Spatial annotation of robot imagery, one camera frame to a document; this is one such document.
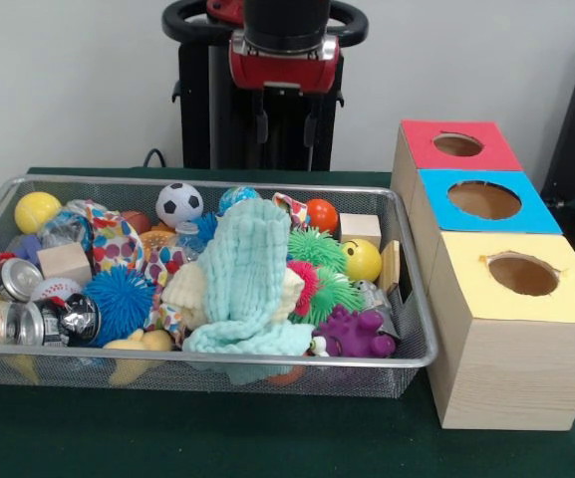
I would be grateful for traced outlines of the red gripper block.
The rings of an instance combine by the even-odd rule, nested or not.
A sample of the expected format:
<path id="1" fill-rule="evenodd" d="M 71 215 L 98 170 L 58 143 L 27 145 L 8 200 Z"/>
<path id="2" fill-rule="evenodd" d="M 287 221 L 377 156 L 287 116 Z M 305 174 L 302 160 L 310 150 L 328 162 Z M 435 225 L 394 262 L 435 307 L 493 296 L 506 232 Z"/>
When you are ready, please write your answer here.
<path id="1" fill-rule="evenodd" d="M 264 109 L 264 88 L 295 89 L 303 94 L 327 94 L 335 81 L 340 58 L 339 39 L 325 35 L 314 50 L 297 55 L 268 53 L 252 46 L 243 33 L 233 33 L 229 44 L 229 65 L 233 83 L 252 93 L 257 143 L 268 139 L 268 115 Z M 313 147 L 322 110 L 323 96 L 308 98 L 303 144 Z"/>

